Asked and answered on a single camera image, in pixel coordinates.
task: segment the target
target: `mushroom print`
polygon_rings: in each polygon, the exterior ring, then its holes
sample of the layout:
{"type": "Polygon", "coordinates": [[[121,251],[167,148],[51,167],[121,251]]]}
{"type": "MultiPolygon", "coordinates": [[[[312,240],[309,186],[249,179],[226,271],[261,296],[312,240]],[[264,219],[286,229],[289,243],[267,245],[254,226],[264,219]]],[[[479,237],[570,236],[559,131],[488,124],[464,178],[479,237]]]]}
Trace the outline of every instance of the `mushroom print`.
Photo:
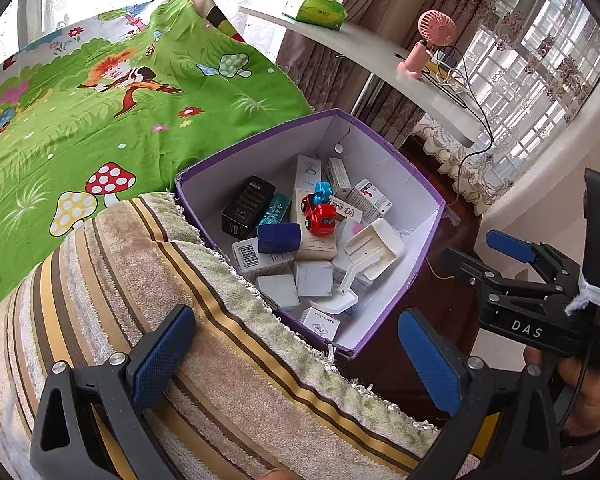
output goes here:
{"type": "Polygon", "coordinates": [[[85,191],[65,191],[58,198],[58,208],[51,221],[49,234],[62,236],[72,227],[77,229],[96,211],[98,201],[85,191]]]}
{"type": "Polygon", "coordinates": [[[104,195],[104,205],[111,207],[119,202],[116,193],[126,191],[135,182],[133,173],[123,170],[115,162],[108,162],[91,175],[84,189],[87,193],[104,195]]]}
{"type": "Polygon", "coordinates": [[[212,66],[206,66],[198,63],[196,66],[206,76],[211,75],[222,75],[224,77],[233,77],[236,74],[240,77],[249,77],[251,70],[245,70],[249,63],[249,56],[244,52],[240,54],[225,54],[220,58],[220,65],[218,68],[212,66]]]}

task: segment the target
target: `blue gripper pad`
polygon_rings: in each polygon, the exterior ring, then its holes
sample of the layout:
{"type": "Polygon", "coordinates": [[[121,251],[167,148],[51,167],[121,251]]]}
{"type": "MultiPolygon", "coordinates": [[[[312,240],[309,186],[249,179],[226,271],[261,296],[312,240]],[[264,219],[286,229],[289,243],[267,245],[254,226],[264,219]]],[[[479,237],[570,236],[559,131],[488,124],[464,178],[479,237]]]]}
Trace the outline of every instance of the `blue gripper pad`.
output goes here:
{"type": "Polygon", "coordinates": [[[189,349],[195,331],[196,319],[193,310],[188,306],[179,305],[157,330],[144,335],[138,342],[130,357],[132,363],[135,359],[140,361],[132,370],[127,369],[132,373],[131,403],[136,412],[151,408],[158,402],[189,349]]]}
{"type": "Polygon", "coordinates": [[[437,409],[455,415],[460,406],[462,385],[462,371],[458,368],[461,361],[455,355],[458,350],[453,347],[456,352],[445,357],[443,352],[449,354],[451,343],[442,341],[415,308],[400,314],[398,338],[437,409]]]}
{"type": "Polygon", "coordinates": [[[496,249],[496,251],[510,256],[514,260],[524,264],[530,264],[536,260],[536,252],[533,248],[526,242],[518,240],[513,236],[492,229],[487,233],[484,239],[491,249],[496,249]]]}

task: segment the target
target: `striped towel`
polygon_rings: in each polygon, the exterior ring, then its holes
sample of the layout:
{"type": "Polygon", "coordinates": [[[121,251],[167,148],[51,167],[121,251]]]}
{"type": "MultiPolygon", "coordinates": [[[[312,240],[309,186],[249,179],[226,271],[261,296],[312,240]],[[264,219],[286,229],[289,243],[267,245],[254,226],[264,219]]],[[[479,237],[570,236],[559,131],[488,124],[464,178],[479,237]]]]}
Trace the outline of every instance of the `striped towel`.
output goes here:
{"type": "MultiPolygon", "coordinates": [[[[0,434],[29,442],[53,362],[83,367],[129,352],[178,303],[193,307],[198,332],[145,417],[186,478],[285,467],[305,480],[397,480],[435,439],[431,425],[349,384],[283,326],[165,193],[86,221],[0,304],[0,434]]],[[[134,479],[96,421],[117,472],[134,479]]]]}

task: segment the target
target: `black product box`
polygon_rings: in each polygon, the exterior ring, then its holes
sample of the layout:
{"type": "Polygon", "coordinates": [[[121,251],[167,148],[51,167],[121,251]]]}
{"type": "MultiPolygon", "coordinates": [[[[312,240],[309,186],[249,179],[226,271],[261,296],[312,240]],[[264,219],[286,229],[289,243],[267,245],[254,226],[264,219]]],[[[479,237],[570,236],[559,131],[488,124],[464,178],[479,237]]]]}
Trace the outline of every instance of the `black product box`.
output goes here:
{"type": "Polygon", "coordinates": [[[264,214],[276,192],[276,187],[260,177],[252,175],[222,212],[222,231],[244,240],[264,214]]]}

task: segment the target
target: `green bedsheet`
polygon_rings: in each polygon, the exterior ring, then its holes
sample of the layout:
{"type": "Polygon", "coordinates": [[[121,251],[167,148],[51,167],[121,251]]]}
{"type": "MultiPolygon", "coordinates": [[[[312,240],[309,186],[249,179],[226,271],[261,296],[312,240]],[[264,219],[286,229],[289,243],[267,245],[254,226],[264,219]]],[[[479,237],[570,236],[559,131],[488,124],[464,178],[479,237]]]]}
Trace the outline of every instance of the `green bedsheet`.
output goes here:
{"type": "Polygon", "coordinates": [[[191,0],[130,6],[0,66],[0,300],[83,218],[311,113],[218,13],[205,19],[191,0]]]}

